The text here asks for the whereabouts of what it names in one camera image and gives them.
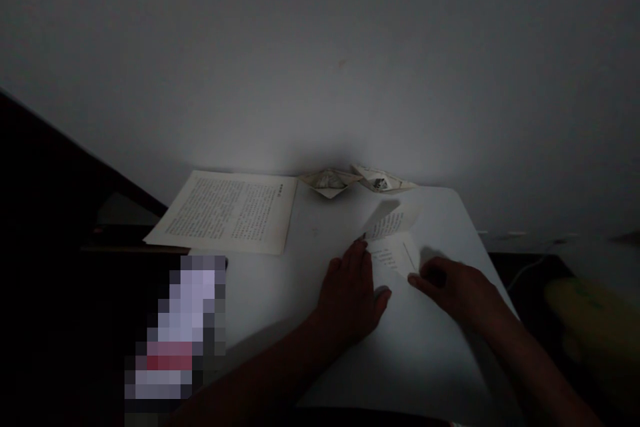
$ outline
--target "paper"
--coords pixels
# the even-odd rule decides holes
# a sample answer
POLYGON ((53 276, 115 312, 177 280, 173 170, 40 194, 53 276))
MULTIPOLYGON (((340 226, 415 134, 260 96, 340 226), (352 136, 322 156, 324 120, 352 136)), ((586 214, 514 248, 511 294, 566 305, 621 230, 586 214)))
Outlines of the paper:
POLYGON ((353 175, 352 173, 334 169, 300 175, 298 178, 328 199, 334 198, 338 193, 347 189, 352 183, 362 180, 361 175, 353 175))
POLYGON ((369 242, 373 263, 380 263, 403 277, 419 271, 420 253, 409 232, 401 232, 369 242))
POLYGON ((403 277, 419 271, 420 254, 409 229, 417 220, 422 205, 403 203, 366 228, 363 238, 371 259, 403 277))
POLYGON ((193 171, 148 244, 280 255, 296 179, 193 171))
POLYGON ((351 166, 363 179, 360 181, 366 188, 377 193, 399 193, 417 187, 413 182, 402 180, 384 170, 351 166))
POLYGON ((422 205, 403 203, 388 215, 365 228, 363 238, 369 241, 390 236, 396 232, 407 232, 415 224, 421 210, 422 205))

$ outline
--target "hand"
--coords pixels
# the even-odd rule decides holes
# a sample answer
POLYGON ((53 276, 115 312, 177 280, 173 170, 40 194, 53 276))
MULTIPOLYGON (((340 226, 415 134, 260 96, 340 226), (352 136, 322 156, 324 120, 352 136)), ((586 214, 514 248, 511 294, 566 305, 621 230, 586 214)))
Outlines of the hand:
POLYGON ((318 306, 309 318, 338 348, 347 348, 378 325, 391 297, 388 288, 373 295, 373 271, 367 242, 356 240, 340 258, 329 262, 318 306))
POLYGON ((409 275, 409 283, 482 336, 493 337, 519 324, 498 289, 482 272, 465 264, 434 257, 422 266, 419 276, 409 275))

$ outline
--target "electrical cable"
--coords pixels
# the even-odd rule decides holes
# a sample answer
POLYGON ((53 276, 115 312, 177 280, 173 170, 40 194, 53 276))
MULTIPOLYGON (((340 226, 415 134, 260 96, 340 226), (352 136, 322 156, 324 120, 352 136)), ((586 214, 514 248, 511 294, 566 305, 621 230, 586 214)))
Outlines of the electrical cable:
POLYGON ((507 287, 507 292, 509 290, 511 290, 513 288, 513 286, 515 285, 515 283, 518 281, 518 279, 520 278, 520 276, 522 274, 524 274, 527 270, 538 266, 540 264, 542 264, 547 257, 549 257, 551 255, 551 250, 556 246, 556 245, 562 245, 565 242, 563 240, 554 240, 551 245, 549 245, 546 250, 544 251, 544 253, 542 254, 542 257, 539 258, 538 260, 536 260, 535 262, 533 262, 532 264, 526 265, 524 267, 522 267, 517 274, 515 274, 515 277, 513 278, 513 280, 511 280, 511 282, 509 283, 509 286, 507 287))

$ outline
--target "forearm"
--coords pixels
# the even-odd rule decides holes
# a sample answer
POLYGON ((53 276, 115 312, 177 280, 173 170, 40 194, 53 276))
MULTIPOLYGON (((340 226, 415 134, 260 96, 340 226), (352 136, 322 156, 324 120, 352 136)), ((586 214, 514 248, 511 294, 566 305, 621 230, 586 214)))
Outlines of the forearm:
POLYGON ((485 338, 557 425, 601 425, 544 349, 515 317, 499 333, 485 338))
POLYGON ((169 425, 242 425, 294 405, 341 353, 314 320, 194 395, 169 425))

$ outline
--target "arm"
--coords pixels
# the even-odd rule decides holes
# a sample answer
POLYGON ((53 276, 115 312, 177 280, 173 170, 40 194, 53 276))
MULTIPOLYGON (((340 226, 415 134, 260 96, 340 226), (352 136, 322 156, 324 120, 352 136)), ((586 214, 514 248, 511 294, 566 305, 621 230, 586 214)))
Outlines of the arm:
POLYGON ((556 425, 602 425, 479 270, 433 258, 419 276, 409 276, 409 283, 480 333, 556 425))
POLYGON ((262 354, 192 396, 169 426, 249 424, 292 407, 347 348, 369 335, 391 291, 373 297, 371 254, 356 241, 329 263, 318 306, 262 354))

